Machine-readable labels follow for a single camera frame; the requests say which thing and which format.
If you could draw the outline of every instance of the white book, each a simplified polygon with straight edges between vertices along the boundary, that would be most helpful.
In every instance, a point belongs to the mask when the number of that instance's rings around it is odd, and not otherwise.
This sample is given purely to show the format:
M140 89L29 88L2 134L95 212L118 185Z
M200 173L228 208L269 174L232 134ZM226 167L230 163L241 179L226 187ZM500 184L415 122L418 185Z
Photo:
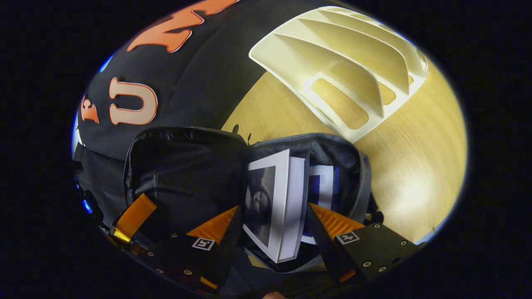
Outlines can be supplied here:
M309 167L309 192L308 202L325 209L332 210L334 192L334 167L328 165L315 165ZM304 226L301 241L316 244L310 227Z
M297 258L303 233L305 159L290 150L248 166L244 231L275 263Z

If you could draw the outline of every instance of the white plastic object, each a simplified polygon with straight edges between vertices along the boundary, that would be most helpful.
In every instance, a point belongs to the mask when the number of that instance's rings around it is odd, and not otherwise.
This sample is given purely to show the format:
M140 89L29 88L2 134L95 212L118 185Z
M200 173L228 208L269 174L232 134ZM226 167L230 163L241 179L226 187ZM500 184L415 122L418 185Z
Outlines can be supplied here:
M336 6L287 21L255 44L249 57L352 143L399 109L428 76L426 61L412 43L366 15ZM367 121L357 128L348 126L312 90L320 79L363 109ZM390 90L395 98L383 101L382 94Z

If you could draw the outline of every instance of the black background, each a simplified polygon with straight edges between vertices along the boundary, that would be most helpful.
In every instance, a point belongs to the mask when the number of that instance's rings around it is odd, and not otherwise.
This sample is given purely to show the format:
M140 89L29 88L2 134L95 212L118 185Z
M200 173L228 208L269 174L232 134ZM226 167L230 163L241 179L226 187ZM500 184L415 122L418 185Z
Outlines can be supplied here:
M187 3L17 2L1 9L7 21L1 295L182 294L93 228L74 200L68 160L73 117L94 73L140 29ZM529 98L523 83L530 82L529 38L520 33L527 9L509 2L355 5L409 37L451 80L469 126L470 164L462 200L434 241L354 295L524 297L530 225L516 211L526 210L518 187L529 179L528 159L519 152L530 133L520 122L520 101Z

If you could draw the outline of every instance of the black backpack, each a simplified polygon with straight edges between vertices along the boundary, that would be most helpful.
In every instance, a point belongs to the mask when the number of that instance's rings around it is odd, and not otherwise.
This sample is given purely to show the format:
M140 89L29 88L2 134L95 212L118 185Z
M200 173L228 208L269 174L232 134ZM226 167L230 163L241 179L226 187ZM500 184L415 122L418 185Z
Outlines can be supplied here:
M366 155L345 139L324 133L290 136L248 145L234 132L198 127L150 128L131 143L124 166L126 206L141 194L156 205L133 239L149 250L171 234L188 231L243 203L246 165L290 149L310 165L339 167L339 213L360 223L382 222L371 196ZM372 214L371 221L365 219ZM316 245L301 243L295 260L272 262L246 235L240 247L276 273L299 272L322 262Z

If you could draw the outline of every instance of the wooden surface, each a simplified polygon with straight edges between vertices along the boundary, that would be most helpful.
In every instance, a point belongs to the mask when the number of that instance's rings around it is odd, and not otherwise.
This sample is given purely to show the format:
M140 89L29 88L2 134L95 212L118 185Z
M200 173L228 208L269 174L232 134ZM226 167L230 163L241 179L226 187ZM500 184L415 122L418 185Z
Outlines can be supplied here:
M451 211L467 159L465 124L457 99L436 66L427 62L429 77L418 92L354 144L370 159L371 185L385 215L384 224L412 242L430 233ZM337 90L321 93L331 97L330 105L337 98L335 111L346 106ZM231 131L236 124L244 139L252 134L250 144L309 132L335 134L268 72L222 130Z

